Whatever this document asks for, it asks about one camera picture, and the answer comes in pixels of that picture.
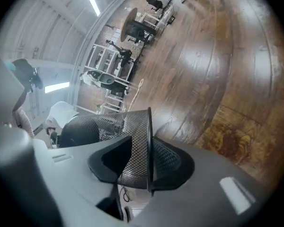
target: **metal bar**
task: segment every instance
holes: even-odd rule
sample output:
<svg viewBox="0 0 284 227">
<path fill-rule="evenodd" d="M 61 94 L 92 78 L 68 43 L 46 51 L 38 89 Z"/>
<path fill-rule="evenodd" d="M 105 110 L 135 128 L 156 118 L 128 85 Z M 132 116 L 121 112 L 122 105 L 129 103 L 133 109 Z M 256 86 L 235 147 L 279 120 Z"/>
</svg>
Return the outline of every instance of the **metal bar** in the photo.
<svg viewBox="0 0 284 227">
<path fill-rule="evenodd" d="M 110 109 L 110 110 L 113 110 L 115 112 L 119 112 L 120 110 L 118 109 L 114 109 L 114 108 L 111 108 L 111 107 L 108 107 L 108 106 L 103 106 L 104 108 L 107 108 L 107 109 Z"/>
<path fill-rule="evenodd" d="M 89 66 L 84 66 L 84 67 L 86 67 L 86 68 L 88 68 L 88 69 L 95 69 L 95 68 L 92 68 L 92 67 L 89 67 Z"/>
<path fill-rule="evenodd" d="M 151 26 L 156 27 L 153 23 L 151 23 L 151 22 L 149 22 L 149 21 L 147 21 L 147 20 L 145 20 L 145 22 L 148 23 L 148 24 L 150 24 Z"/>
<path fill-rule="evenodd" d="M 87 109 L 87 108 L 84 108 L 84 107 L 81 107 L 81 106 L 78 106 L 78 105 L 77 105 L 77 108 L 83 109 L 84 111 L 90 112 L 90 113 L 92 113 L 92 114 L 97 114 L 97 112 L 95 112 L 95 111 L 92 111 L 92 110 L 90 110 L 90 109 Z"/>
<path fill-rule="evenodd" d="M 121 80 L 121 81 L 125 81 L 125 82 L 127 82 L 127 83 L 129 83 L 129 81 L 127 81 L 127 80 L 125 80 L 125 79 L 122 79 L 122 78 L 119 78 L 119 77 L 116 77 L 115 75 L 113 75 L 113 74 L 111 74 L 114 78 L 116 78 L 116 79 L 119 79 L 119 80 Z"/>
<path fill-rule="evenodd" d="M 140 23 L 145 20 L 146 14 L 147 14 L 147 13 L 144 13 L 144 14 L 143 14 L 142 18 L 139 20 Z"/>
<path fill-rule="evenodd" d="M 112 91 L 111 90 L 108 90 L 108 89 L 106 89 L 106 94 L 105 94 L 105 97 L 108 97 L 109 95 L 110 95 L 110 93 L 111 93 Z M 119 98 L 119 99 L 123 99 L 122 97 L 120 97 L 120 96 L 116 96 L 116 95 L 114 95 L 114 97 L 115 98 Z"/>
<path fill-rule="evenodd" d="M 131 74 L 132 69 L 133 69 L 133 63 L 132 63 L 132 66 L 131 66 L 131 68 L 130 68 L 130 70 L 129 70 L 128 74 L 127 74 L 126 80 L 129 78 L 129 75 Z"/>
<path fill-rule="evenodd" d="M 128 84 L 126 84 L 126 83 L 124 83 L 124 82 L 121 82 L 121 81 L 118 81 L 118 79 L 117 80 L 115 80 L 117 83 L 120 83 L 120 84 L 122 84 L 122 85 L 124 85 L 124 86 L 127 86 L 128 87 Z"/>
<path fill-rule="evenodd" d="M 149 17 L 151 17 L 151 18 L 157 20 L 158 22 L 160 21 L 158 18 L 154 17 L 153 15 L 150 15 L 150 14 L 147 14 L 147 15 L 148 15 Z"/>
<path fill-rule="evenodd" d="M 118 101 L 118 102 L 122 102 L 122 100 L 120 100 L 120 99 L 117 99 L 117 98 L 114 98 L 114 97 L 111 97 L 111 96 L 107 96 L 107 98 L 110 98 L 110 99 L 113 99 L 113 100 L 116 100 L 116 101 Z"/>
<path fill-rule="evenodd" d="M 107 103 L 108 105 L 111 105 L 113 107 L 116 107 L 116 108 L 120 108 L 120 106 L 117 106 L 117 105 L 114 105 L 114 104 L 111 104 L 111 103 Z"/>
<path fill-rule="evenodd" d="M 91 54 L 91 56 L 90 56 L 90 58 L 89 58 L 88 67 L 89 67 L 89 65 L 90 65 L 91 59 L 93 58 L 93 55 L 94 55 L 95 51 L 96 51 L 96 47 L 94 48 L 94 50 L 93 50 L 93 52 L 92 52 L 92 54 Z"/>
</svg>

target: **black chair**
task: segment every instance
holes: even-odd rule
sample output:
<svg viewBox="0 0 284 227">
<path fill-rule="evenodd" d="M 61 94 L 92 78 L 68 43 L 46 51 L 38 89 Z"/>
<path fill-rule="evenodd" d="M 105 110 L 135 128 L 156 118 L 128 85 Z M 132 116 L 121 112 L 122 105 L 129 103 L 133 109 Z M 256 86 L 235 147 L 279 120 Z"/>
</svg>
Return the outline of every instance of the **black chair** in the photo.
<svg viewBox="0 0 284 227">
<path fill-rule="evenodd" d="M 155 7 L 155 9 L 152 8 L 152 10 L 155 10 L 156 12 L 159 9 L 163 8 L 163 2 L 159 1 L 159 0 L 146 0 L 148 2 L 148 4 L 152 5 Z"/>
<path fill-rule="evenodd" d="M 62 130 L 60 148 L 88 145 L 118 137 L 132 137 L 131 158 L 118 178 L 118 184 L 148 188 L 148 154 L 152 144 L 151 110 L 107 115 L 81 115 Z"/>
</svg>

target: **cable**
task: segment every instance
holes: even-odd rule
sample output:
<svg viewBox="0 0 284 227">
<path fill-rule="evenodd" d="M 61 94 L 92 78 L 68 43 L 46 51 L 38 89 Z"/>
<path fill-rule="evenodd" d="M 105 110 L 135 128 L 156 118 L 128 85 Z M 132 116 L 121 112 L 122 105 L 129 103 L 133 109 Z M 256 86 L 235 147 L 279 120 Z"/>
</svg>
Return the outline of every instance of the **cable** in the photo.
<svg viewBox="0 0 284 227">
<path fill-rule="evenodd" d="M 123 199 L 125 202 L 129 202 L 129 196 L 127 195 L 127 189 L 125 187 L 122 186 L 121 190 L 120 190 L 120 194 L 119 194 L 119 199 L 121 198 L 121 192 L 122 190 L 124 190 L 124 194 L 123 194 Z"/>
<path fill-rule="evenodd" d="M 136 100 L 136 97 L 138 96 L 138 93 L 139 93 L 139 91 L 140 91 L 140 88 L 141 88 L 142 85 L 143 85 L 143 82 L 144 82 L 144 79 L 142 79 L 142 80 L 140 81 L 139 85 L 138 85 L 138 90 L 137 90 L 135 96 L 133 97 L 133 100 L 132 100 L 131 104 L 129 105 L 128 112 L 131 110 L 132 105 L 133 105 L 134 101 Z"/>
</svg>

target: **fluorescent light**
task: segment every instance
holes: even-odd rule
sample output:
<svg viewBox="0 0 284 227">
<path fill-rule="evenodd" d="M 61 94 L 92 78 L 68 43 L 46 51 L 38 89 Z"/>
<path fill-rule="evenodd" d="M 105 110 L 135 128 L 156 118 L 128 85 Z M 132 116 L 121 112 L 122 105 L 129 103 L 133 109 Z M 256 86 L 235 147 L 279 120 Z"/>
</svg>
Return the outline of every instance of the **fluorescent light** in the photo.
<svg viewBox="0 0 284 227">
<path fill-rule="evenodd" d="M 96 12 L 96 15 L 99 16 L 100 15 L 100 10 L 98 9 L 98 6 L 96 4 L 96 1 L 95 0 L 89 0 L 91 5 L 93 6 L 95 12 Z"/>
<path fill-rule="evenodd" d="M 59 83 L 59 84 L 46 86 L 45 87 L 45 93 L 50 93 L 52 91 L 59 90 L 59 89 L 62 89 L 62 88 L 66 88 L 66 87 L 69 87 L 69 86 L 70 86 L 70 82 L 63 82 L 63 83 Z"/>
</svg>

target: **wooden floor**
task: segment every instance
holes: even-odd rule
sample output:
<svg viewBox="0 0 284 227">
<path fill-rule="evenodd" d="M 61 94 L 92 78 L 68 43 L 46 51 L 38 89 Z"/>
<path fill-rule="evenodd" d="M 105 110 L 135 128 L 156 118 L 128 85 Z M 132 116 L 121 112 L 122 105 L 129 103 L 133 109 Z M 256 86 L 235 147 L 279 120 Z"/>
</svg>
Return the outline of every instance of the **wooden floor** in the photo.
<svg viewBox="0 0 284 227">
<path fill-rule="evenodd" d="M 144 53 L 131 110 L 274 188 L 284 171 L 284 34 L 263 0 L 186 0 Z M 136 90 L 131 89 L 127 105 Z"/>
</svg>

